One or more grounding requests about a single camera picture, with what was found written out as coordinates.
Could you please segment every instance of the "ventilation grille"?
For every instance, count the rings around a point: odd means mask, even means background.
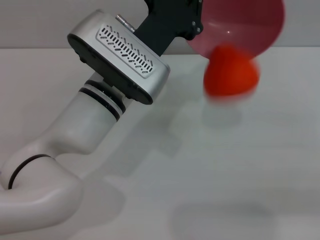
[[[133,70],[146,78],[153,70],[154,63],[152,60],[136,48],[129,40],[122,37],[112,26],[102,27],[97,39],[115,55],[126,62]]]

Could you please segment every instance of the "metal pin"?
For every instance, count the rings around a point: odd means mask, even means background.
[[[130,23],[128,23],[120,14],[118,14],[115,19],[117,19],[130,32],[134,33],[136,31],[136,29]]]

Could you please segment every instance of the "black bracket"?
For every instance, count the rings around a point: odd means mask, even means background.
[[[204,0],[144,1],[149,14],[134,35],[159,56],[176,37],[190,41],[204,29],[201,23]]]

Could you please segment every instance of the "white robotic arm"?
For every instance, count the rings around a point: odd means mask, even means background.
[[[55,158],[64,153],[92,153],[117,122],[114,114],[117,118],[123,114],[116,102],[125,107],[131,102],[92,79],[102,77],[95,73],[44,133],[1,167],[0,182],[5,190],[0,191],[0,235],[49,227],[78,209],[81,180]]]

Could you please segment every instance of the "red bowl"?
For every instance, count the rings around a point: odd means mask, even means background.
[[[188,43],[205,58],[225,43],[255,57],[275,42],[284,22],[282,0],[203,0],[203,32]]]

